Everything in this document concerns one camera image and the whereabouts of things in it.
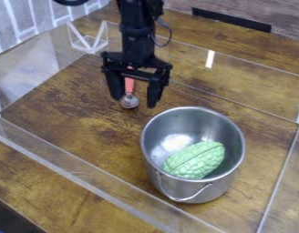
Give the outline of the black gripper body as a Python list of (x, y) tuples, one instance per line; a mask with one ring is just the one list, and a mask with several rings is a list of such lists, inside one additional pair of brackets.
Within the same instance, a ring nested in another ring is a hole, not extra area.
[(169, 82), (172, 65), (155, 55), (155, 27), (132, 28), (124, 24), (119, 26), (121, 33), (121, 51), (101, 52), (101, 71), (117, 72), (124, 78), (141, 81), (159, 79), (161, 85)]

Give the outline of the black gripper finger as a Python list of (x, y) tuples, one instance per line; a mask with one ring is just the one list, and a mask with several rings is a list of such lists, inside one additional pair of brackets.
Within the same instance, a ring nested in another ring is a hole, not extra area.
[(117, 72), (105, 73), (106, 85), (113, 100), (119, 101), (125, 94), (125, 79)]
[(163, 85), (159, 79), (152, 79), (147, 87), (147, 106), (153, 108), (160, 100)]

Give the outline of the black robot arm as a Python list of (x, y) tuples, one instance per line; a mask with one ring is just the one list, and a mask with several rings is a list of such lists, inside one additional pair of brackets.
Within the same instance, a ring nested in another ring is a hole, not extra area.
[(148, 83), (147, 107), (153, 108), (169, 84), (172, 64), (155, 55), (156, 24), (163, 15), (163, 0), (116, 0), (121, 22), (121, 51), (101, 52), (101, 72), (105, 74), (110, 97), (125, 95), (125, 78)]

